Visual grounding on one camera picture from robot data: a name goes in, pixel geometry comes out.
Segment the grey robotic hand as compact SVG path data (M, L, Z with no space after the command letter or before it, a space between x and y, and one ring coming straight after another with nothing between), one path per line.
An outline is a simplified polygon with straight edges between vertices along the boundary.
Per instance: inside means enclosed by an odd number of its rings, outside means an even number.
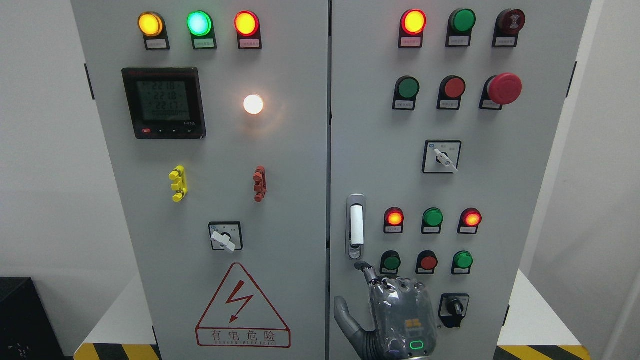
M378 276L363 260L375 330L366 331L351 316L346 300L334 297L339 328L362 360L429 360L437 344L434 307L425 284L398 276Z

